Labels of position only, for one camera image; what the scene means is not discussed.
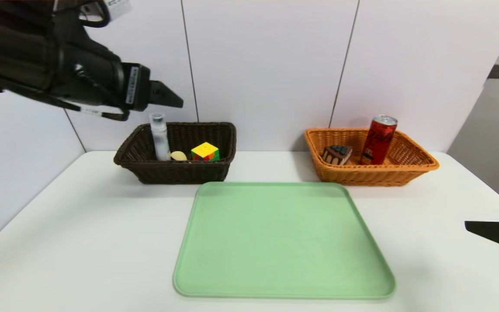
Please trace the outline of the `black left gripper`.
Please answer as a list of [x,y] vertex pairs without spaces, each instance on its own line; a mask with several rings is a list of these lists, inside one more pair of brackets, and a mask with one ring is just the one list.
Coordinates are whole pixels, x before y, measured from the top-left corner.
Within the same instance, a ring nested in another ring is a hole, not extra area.
[[183,108],[184,100],[161,81],[150,81],[149,95],[143,99],[143,91],[147,91],[150,70],[139,63],[122,62],[117,56],[91,56],[91,78],[103,91],[95,90],[91,105],[105,105],[142,112],[147,103],[172,108]]

